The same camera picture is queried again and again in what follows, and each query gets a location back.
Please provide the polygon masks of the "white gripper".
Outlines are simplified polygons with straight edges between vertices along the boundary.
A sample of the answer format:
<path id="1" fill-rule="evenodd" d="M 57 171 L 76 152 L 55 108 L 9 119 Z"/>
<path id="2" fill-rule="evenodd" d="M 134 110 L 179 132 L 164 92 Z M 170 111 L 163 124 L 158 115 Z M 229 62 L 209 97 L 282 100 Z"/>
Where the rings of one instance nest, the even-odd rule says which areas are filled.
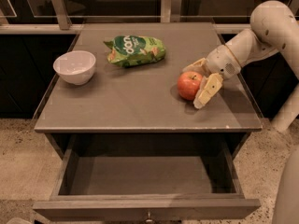
<path id="1" fill-rule="evenodd" d="M 207 77 L 208 70 L 214 74 Z M 225 45 L 212 50 L 206 58 L 201 58 L 184 67 L 183 72 L 193 71 L 204 76 L 193 100 L 194 107 L 197 109 L 204 107 L 221 89 L 223 78 L 230 79 L 239 74 L 240 70 L 241 66 L 237 59 Z"/>

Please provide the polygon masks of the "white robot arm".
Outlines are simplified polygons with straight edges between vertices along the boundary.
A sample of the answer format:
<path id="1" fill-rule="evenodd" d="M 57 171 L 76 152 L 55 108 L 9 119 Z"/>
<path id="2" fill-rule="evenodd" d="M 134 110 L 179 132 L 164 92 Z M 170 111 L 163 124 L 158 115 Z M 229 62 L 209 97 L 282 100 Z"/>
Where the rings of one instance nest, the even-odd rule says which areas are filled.
<path id="1" fill-rule="evenodd" d="M 271 0 L 253 10 L 249 29 L 183 69 L 203 76 L 194 106 L 204 107 L 221 89 L 223 81 L 239 74 L 247 64 L 278 52 L 299 75 L 299 23 L 285 4 Z"/>

